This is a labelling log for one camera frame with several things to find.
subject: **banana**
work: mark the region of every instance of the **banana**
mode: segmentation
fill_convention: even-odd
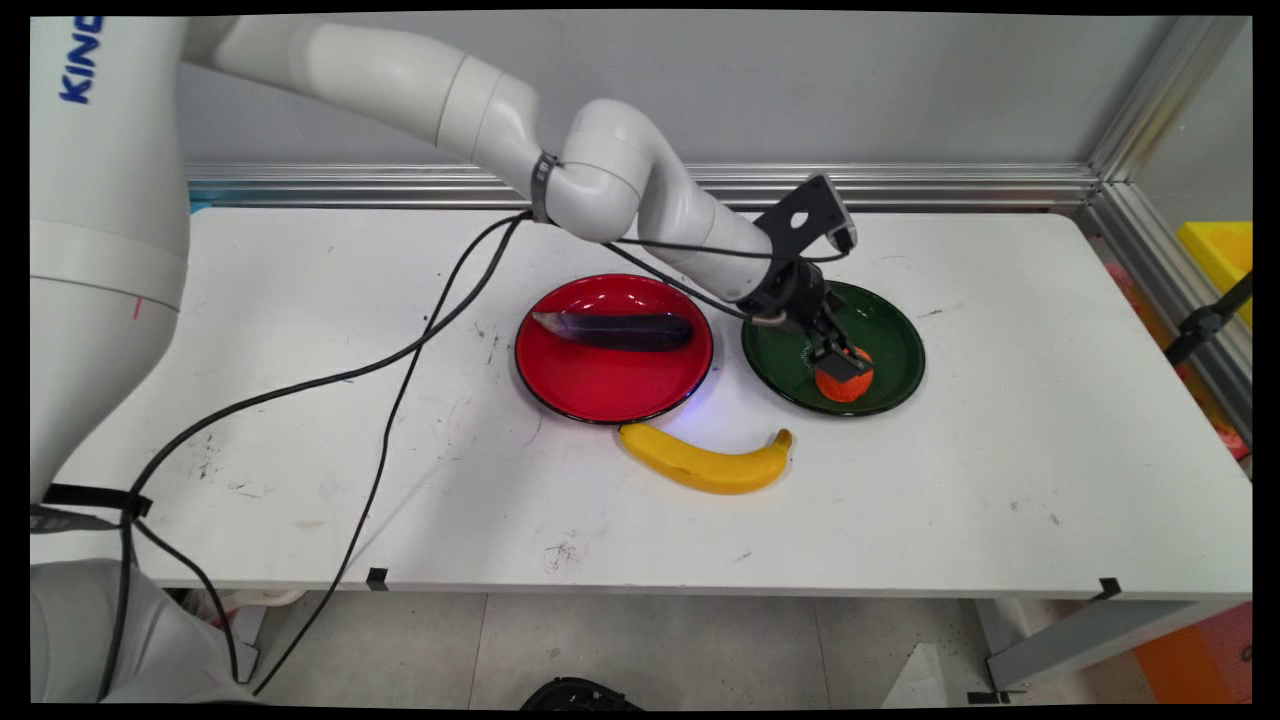
[[[622,445],[654,470],[691,488],[740,495],[772,483],[787,466],[791,430],[778,430],[773,442],[746,455],[724,455],[694,447],[639,423],[618,428]]]

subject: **orange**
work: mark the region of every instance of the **orange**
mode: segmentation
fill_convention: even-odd
[[[858,356],[868,363],[872,361],[872,356],[867,354],[861,347],[856,348]],[[868,370],[856,378],[850,379],[847,383],[837,383],[836,378],[823,373],[822,370],[814,370],[813,379],[818,383],[818,389],[827,396],[829,400],[836,402],[852,402],[859,397],[867,395],[867,391],[872,387],[872,377],[876,375],[876,370]]]

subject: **purple eggplant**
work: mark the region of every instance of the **purple eggplant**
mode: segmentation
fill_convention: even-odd
[[[662,315],[580,315],[576,313],[530,313],[548,332],[571,342],[630,352],[668,352],[694,338],[689,320],[671,313]]]

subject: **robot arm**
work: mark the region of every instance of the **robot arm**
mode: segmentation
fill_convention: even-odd
[[[644,240],[769,254],[778,250],[778,232],[790,232],[783,220],[773,225],[781,231],[765,233],[716,201],[654,124],[616,100],[585,105],[561,158],[547,163],[534,138],[538,94],[428,37],[293,15],[35,19],[33,506],[173,336],[188,242],[173,97],[183,59],[407,131],[494,173],[588,241],[617,240],[635,222]],[[838,199],[828,213],[837,215],[851,229]],[[846,250],[852,242],[846,234]],[[785,311],[792,329],[809,332],[815,352],[837,365],[858,363],[840,352],[847,343],[827,322],[815,265],[684,249],[649,252],[753,315]]]
[[[292,15],[197,18],[184,59],[352,110],[474,163],[535,199],[538,94],[429,37]],[[573,120],[545,181],[547,215],[584,240],[646,240],[768,254],[768,236],[694,183],[658,128],[616,100]],[[755,258],[652,250],[721,300],[746,297],[769,269]]]

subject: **floor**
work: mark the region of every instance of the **floor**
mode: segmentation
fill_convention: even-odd
[[[268,612],[255,682],[319,593]],[[338,593],[261,698],[278,705],[513,710],[582,676],[645,710],[879,707],[916,643],[948,705],[989,691],[969,601],[620,594]],[[1128,653],[1015,703],[1153,702]]]

